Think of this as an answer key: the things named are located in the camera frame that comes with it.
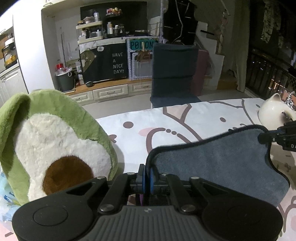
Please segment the black have a nice day cloth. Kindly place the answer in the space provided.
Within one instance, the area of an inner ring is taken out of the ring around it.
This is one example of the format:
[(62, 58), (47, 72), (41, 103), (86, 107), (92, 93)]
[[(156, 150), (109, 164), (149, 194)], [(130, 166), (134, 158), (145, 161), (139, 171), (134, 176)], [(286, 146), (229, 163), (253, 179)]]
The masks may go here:
[(126, 43), (80, 45), (83, 81), (98, 83), (128, 77)]

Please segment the grey trash bin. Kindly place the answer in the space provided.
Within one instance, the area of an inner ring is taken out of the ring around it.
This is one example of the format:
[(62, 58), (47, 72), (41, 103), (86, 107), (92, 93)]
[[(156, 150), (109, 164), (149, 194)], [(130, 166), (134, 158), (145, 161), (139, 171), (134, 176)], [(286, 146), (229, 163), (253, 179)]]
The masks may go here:
[(61, 92), (67, 92), (75, 87), (75, 79), (73, 71), (56, 72), (56, 80)]

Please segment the green avocado plush toy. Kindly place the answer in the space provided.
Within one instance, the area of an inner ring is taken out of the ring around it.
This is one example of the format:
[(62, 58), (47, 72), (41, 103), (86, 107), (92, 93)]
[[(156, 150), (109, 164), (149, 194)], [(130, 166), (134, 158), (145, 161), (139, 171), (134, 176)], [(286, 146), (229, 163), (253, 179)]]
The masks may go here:
[(1, 107), (1, 168), (20, 205), (103, 176), (118, 160), (99, 123), (57, 90), (18, 93)]

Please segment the clear plastic tissue pack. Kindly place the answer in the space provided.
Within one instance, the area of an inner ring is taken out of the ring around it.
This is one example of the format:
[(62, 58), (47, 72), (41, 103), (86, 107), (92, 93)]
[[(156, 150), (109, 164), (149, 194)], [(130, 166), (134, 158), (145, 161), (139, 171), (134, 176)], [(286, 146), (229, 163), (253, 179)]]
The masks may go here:
[(1, 222), (7, 223), (12, 221), (12, 217), (20, 208), (20, 204), (16, 199), (4, 172), (2, 171), (0, 178)]

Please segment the teal poison sign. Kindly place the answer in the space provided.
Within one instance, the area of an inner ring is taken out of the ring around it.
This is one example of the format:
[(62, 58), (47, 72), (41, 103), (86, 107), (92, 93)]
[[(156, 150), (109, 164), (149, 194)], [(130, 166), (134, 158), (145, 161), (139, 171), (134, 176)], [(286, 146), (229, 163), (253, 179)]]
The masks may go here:
[(133, 39), (129, 41), (129, 46), (133, 51), (152, 50), (155, 42), (155, 39)]

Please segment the white kitchen cabinets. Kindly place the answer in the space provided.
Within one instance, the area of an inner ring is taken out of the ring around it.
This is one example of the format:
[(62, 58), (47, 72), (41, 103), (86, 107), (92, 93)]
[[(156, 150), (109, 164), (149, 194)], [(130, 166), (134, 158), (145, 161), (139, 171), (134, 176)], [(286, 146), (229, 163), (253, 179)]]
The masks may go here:
[(0, 80), (0, 106), (17, 93), (26, 93), (28, 90), (23, 80), (22, 72), (18, 63), (1, 72)]

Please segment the white two tier shelf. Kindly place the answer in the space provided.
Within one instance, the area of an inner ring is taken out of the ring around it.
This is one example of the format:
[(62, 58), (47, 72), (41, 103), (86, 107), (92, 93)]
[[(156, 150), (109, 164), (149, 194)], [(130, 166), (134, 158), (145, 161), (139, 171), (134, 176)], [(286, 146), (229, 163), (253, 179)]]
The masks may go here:
[(103, 39), (102, 21), (84, 21), (80, 20), (76, 26), (77, 43), (84, 44)]

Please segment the purple and grey towel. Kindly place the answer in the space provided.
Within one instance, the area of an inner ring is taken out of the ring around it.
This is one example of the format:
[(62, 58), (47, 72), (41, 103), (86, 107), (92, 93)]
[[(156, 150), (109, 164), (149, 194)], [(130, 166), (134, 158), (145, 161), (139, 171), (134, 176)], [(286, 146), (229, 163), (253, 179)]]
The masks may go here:
[(187, 181), (197, 176), (245, 195), (278, 206), (290, 188), (287, 176), (271, 161), (271, 143), (260, 144), (265, 127), (251, 125), (205, 140), (158, 146), (147, 156), (148, 168), (156, 166)]

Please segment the white drawer cabinet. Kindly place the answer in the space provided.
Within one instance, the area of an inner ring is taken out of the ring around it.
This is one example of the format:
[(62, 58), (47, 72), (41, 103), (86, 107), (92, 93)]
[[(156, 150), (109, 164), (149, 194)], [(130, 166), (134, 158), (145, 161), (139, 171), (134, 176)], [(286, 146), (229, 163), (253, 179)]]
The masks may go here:
[(79, 85), (65, 94), (80, 105), (87, 105), (95, 102), (105, 102), (135, 95), (151, 93), (152, 80), (112, 80), (94, 84), (92, 87)]

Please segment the dark blue chair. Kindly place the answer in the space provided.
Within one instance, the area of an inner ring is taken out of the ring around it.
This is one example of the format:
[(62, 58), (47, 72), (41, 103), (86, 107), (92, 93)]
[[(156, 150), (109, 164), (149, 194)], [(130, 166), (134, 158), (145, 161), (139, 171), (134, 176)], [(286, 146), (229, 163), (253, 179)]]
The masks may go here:
[(191, 90), (198, 52), (194, 45), (154, 44), (150, 98), (153, 108), (200, 102)]

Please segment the white cat ceramic holder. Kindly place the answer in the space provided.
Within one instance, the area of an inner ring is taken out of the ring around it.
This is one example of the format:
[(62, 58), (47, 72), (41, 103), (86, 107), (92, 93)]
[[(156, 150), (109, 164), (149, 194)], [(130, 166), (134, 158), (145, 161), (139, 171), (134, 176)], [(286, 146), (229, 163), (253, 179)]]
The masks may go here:
[(282, 97), (275, 93), (267, 99), (258, 111), (260, 123), (268, 130), (276, 130), (285, 123), (295, 121), (295, 96), (292, 93), (284, 93)]

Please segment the black hanging jacket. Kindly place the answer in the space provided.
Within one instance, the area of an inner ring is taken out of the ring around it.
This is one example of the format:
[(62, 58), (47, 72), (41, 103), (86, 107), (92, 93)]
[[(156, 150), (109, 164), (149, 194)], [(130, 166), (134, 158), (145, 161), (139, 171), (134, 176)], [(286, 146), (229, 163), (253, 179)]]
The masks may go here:
[(197, 6), (191, 1), (169, 0), (163, 18), (163, 38), (168, 44), (194, 45)]

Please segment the maroon cushion chair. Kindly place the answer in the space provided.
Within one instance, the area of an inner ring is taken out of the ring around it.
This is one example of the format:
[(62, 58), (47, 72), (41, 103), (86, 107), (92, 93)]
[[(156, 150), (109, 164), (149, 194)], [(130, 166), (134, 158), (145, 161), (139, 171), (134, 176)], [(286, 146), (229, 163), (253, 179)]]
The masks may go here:
[(207, 50), (199, 50), (196, 64), (196, 71), (191, 81), (191, 92), (195, 96), (200, 96), (204, 86), (205, 75), (210, 66), (210, 56)]

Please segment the cartoon rabbit tablecloth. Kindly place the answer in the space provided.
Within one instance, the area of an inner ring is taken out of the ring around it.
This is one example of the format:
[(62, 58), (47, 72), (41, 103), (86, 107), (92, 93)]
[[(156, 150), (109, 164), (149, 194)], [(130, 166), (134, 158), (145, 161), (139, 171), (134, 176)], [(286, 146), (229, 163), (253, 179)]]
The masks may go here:
[[(203, 101), (167, 108), (132, 111), (97, 118), (114, 143), (124, 172), (136, 171), (148, 153), (157, 146), (196, 142), (248, 125), (262, 125), (258, 112), (260, 98)], [(283, 229), (278, 240), (295, 240), (295, 152), (284, 151), (273, 143), (271, 160), (290, 180), (291, 187), (278, 206)], [(1, 197), (2, 215), (14, 213), (18, 206)], [(1, 240), (17, 240), (11, 221), (1, 220)]]

